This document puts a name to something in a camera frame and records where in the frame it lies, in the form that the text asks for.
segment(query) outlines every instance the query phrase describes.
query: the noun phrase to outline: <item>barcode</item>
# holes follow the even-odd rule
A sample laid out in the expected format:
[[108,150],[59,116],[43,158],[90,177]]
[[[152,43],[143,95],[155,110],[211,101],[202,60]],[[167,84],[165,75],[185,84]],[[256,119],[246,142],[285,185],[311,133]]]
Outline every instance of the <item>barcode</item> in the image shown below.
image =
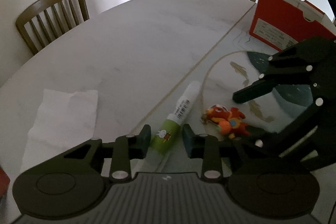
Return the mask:
[[287,44],[287,46],[286,46],[286,48],[289,48],[289,47],[293,46],[294,44],[295,43],[293,41],[289,41],[288,44]]
[[175,111],[175,115],[181,119],[184,112],[186,112],[188,105],[190,104],[189,100],[182,101],[179,107]]

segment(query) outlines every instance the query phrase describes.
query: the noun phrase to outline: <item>box label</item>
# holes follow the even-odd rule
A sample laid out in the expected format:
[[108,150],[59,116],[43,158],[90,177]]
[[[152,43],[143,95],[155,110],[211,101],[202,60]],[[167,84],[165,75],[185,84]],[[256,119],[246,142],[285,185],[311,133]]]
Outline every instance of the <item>box label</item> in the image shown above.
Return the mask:
[[258,18],[253,33],[262,37],[263,39],[267,40],[268,42],[282,50],[298,43],[295,39],[285,34],[283,31],[263,21],[260,18]]

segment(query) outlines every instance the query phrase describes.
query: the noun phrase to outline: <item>metal screw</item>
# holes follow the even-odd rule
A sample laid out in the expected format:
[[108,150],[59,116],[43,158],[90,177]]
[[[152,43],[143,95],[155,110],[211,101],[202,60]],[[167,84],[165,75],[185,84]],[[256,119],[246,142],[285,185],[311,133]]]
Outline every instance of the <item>metal screw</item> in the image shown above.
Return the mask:
[[263,143],[262,140],[256,140],[255,145],[258,146],[258,147],[263,147],[264,143]]
[[171,180],[172,177],[169,176],[169,175],[166,175],[165,177],[162,177],[162,179],[165,180],[165,181],[168,181],[168,180]]
[[221,173],[216,170],[209,170],[204,173],[204,176],[207,179],[218,179],[221,176]]
[[322,99],[322,98],[317,98],[316,101],[315,101],[315,104],[316,104],[317,106],[321,106],[321,105],[323,105],[323,99]]
[[308,65],[307,67],[306,67],[306,71],[312,71],[313,70],[313,66],[312,65]]
[[119,171],[113,172],[112,177],[114,179],[125,179],[128,177],[128,173],[126,171],[119,170]]

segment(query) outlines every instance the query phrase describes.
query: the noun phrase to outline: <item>green glue stick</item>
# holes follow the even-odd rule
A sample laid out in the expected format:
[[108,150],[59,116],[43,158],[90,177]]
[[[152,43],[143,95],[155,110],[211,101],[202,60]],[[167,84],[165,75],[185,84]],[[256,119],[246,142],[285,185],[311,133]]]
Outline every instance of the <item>green glue stick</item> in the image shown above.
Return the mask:
[[190,112],[200,93],[201,83],[192,81],[176,104],[175,111],[168,115],[160,130],[153,137],[144,161],[139,163],[134,172],[160,172],[159,166],[164,165],[164,158],[173,145],[181,126]]

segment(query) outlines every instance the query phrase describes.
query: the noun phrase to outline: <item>orange plush toy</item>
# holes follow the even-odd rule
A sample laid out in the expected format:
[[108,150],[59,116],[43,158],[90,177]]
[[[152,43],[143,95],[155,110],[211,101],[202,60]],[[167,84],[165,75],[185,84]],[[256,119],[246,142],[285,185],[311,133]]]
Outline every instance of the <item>orange plush toy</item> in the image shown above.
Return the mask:
[[232,107],[231,110],[227,110],[221,105],[210,107],[202,116],[203,122],[210,121],[217,124],[220,134],[228,135],[230,139],[241,135],[250,135],[245,129],[248,124],[242,122],[242,119],[245,119],[245,115],[238,108]]

